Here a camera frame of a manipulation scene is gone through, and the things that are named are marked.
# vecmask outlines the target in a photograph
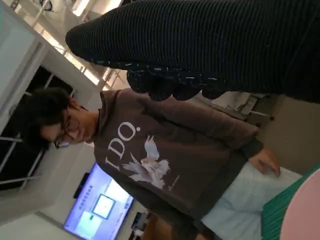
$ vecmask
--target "white bird graphic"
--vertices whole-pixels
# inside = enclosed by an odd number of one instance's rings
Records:
[[[157,188],[162,189],[165,185],[162,178],[170,170],[169,162],[168,160],[158,161],[160,154],[153,136],[147,137],[144,149],[146,151],[146,158],[143,158],[140,161],[141,163],[131,153],[133,162],[123,164],[123,168],[136,173],[130,176],[133,180],[149,182]]]

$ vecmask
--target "blue screen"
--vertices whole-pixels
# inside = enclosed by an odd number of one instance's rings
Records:
[[[86,240],[114,240],[133,200],[95,164],[64,229]]]

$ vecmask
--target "cuff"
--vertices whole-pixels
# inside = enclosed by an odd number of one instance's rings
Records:
[[[255,138],[245,145],[241,150],[246,158],[249,159],[258,154],[263,148],[264,144]]]

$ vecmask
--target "ribbed knit fabric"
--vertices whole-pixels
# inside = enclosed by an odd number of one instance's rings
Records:
[[[135,72],[160,66],[156,75],[198,74],[195,79],[182,75],[180,81],[214,94],[281,94],[292,62],[297,68],[304,62],[295,56],[304,51],[319,3],[141,0],[76,26],[66,42],[75,55],[112,68]]]
[[[171,95],[178,101],[186,101],[197,95],[201,88],[179,83],[177,78],[165,78],[151,75],[149,72],[132,72],[126,74],[130,87],[139,94],[148,93],[154,101],[163,101]]]

